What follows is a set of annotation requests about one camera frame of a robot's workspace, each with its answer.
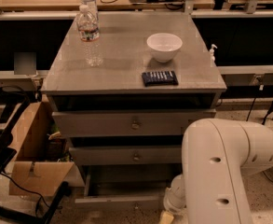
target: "floor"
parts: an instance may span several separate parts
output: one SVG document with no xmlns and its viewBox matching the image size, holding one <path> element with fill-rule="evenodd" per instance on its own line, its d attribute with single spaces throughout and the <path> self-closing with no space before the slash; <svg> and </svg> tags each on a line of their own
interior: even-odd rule
<svg viewBox="0 0 273 224">
<path fill-rule="evenodd" d="M 269 100 L 258 100 L 249 116 L 249 121 L 261 123 L 270 106 Z M 217 107 L 216 118 L 246 120 L 251 107 L 251 100 L 226 101 L 223 100 Z M 266 126 L 273 130 L 272 114 L 266 120 Z M 273 168 L 265 172 L 266 176 L 273 180 Z M 273 224 L 273 182 L 267 179 L 264 173 L 244 177 L 244 184 L 251 206 L 254 224 Z M 141 208 L 130 211 L 86 211 L 76 208 L 74 198 L 83 190 L 75 188 L 72 195 L 63 198 L 62 209 L 53 217 L 52 224 L 157 224 L 161 210 L 142 210 Z M 34 215 L 34 197 L 8 196 L 8 180 L 0 176 L 0 204 Z M 13 223 L 0 219 L 1 223 Z M 172 224 L 185 224 L 186 210 L 180 217 L 176 217 Z"/>
</svg>

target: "gray tabletop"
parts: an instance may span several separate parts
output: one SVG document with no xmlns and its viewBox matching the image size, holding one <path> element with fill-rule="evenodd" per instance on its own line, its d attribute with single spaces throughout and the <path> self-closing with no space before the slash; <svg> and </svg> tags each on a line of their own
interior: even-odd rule
<svg viewBox="0 0 273 224">
<path fill-rule="evenodd" d="M 112 94 L 162 92 L 222 92 L 225 83 L 190 16 L 181 12 L 101 12 L 100 46 L 103 63 L 85 65 L 83 42 L 75 21 L 45 79 L 42 92 Z M 148 36 L 171 33 L 183 40 L 168 63 L 155 61 L 146 45 Z M 145 87 L 141 73 L 174 70 L 178 86 Z"/>
</svg>

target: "drawer knob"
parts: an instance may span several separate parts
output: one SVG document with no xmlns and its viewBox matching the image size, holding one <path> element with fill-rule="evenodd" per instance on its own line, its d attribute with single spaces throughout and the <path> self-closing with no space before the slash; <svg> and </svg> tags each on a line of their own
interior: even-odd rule
<svg viewBox="0 0 273 224">
<path fill-rule="evenodd" d="M 140 122 L 138 122 L 138 121 L 133 121 L 132 122 L 132 126 L 131 126 L 131 128 L 133 129 L 133 130 L 138 130 L 139 128 L 140 128 Z"/>
<path fill-rule="evenodd" d="M 133 160 L 134 160 L 134 161 L 139 161 L 140 158 L 141 158 L 141 157 L 140 157 L 139 154 L 137 154 L 137 153 L 135 153 L 134 156 L 133 156 Z"/>
</svg>

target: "cardboard box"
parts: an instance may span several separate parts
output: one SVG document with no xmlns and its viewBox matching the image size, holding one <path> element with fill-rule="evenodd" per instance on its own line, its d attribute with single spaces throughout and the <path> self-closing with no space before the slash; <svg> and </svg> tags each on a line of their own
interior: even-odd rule
<svg viewBox="0 0 273 224">
<path fill-rule="evenodd" d="M 30 104 L 13 129 L 10 147 L 17 150 L 12 178 L 21 187 L 53 196 L 63 180 L 70 187 L 84 187 L 81 174 L 73 162 L 42 161 L 45 157 L 48 131 L 52 123 L 48 102 Z M 9 185 L 10 195 L 33 195 Z"/>
</svg>

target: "white robotic arm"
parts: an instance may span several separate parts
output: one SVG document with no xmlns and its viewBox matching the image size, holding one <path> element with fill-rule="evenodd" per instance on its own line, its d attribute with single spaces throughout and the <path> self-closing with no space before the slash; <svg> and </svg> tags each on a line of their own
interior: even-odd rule
<svg viewBox="0 0 273 224">
<path fill-rule="evenodd" d="M 198 120 L 184 133 L 182 163 L 166 191 L 168 211 L 178 213 L 185 199 L 189 224 L 252 224 L 241 176 L 273 166 L 273 132 L 252 122 Z"/>
</svg>

